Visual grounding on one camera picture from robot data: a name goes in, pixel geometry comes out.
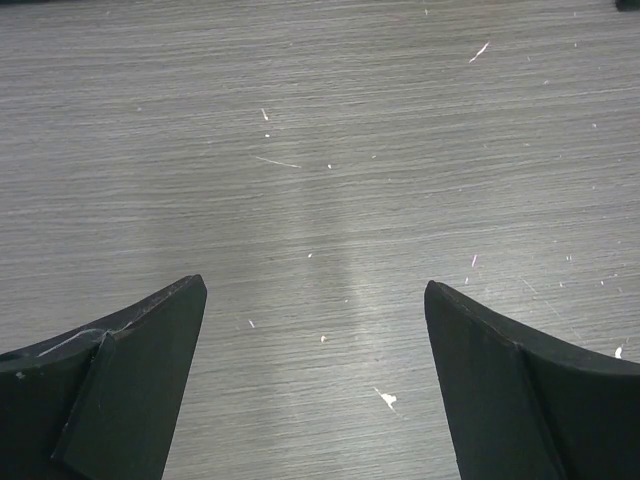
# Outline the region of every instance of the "scratched surface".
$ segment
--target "scratched surface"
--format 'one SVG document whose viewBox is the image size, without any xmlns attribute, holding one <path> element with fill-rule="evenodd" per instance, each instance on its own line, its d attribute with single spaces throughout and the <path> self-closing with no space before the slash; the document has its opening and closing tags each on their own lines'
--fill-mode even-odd
<svg viewBox="0 0 640 480">
<path fill-rule="evenodd" d="M 201 273 L 166 479 L 458 478 L 432 278 L 640 360 L 640 16 L 609 0 L 0 8 L 1 348 Z"/>
</svg>

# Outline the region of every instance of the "wood grain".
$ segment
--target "wood grain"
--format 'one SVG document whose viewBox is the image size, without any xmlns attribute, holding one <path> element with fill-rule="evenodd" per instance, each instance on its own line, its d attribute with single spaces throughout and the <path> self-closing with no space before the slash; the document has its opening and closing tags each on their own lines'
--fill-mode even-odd
<svg viewBox="0 0 640 480">
<path fill-rule="evenodd" d="M 2 349 L 201 273 L 165 478 L 458 478 L 432 278 L 640 360 L 637 15 L 609 0 L 0 11 Z"/>
</svg>

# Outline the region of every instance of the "gray wooden surface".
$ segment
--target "gray wooden surface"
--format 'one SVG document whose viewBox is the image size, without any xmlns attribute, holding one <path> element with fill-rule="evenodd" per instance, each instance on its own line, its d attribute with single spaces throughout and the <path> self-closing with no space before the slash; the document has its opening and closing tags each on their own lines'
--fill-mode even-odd
<svg viewBox="0 0 640 480">
<path fill-rule="evenodd" d="M 166 479 L 458 478 L 432 278 L 640 360 L 610 0 L 14 4 L 0 45 L 0 348 L 208 284 Z"/>
</svg>

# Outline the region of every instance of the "gray tabletop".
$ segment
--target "gray tabletop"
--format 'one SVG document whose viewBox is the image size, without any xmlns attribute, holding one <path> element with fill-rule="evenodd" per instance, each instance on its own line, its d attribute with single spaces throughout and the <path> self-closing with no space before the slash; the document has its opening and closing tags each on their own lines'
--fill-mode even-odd
<svg viewBox="0 0 640 480">
<path fill-rule="evenodd" d="M 167 479 L 458 478 L 429 279 L 640 360 L 610 0 L 17 3 L 0 45 L 1 349 L 202 274 Z"/>
</svg>

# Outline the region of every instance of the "wood grain surface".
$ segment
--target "wood grain surface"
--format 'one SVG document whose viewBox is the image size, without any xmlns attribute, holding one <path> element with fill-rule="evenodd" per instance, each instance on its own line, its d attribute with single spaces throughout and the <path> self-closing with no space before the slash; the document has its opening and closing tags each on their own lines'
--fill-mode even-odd
<svg viewBox="0 0 640 480">
<path fill-rule="evenodd" d="M 640 360 L 612 3 L 0 6 L 1 349 L 200 273 L 166 479 L 459 478 L 429 279 Z"/>
</svg>

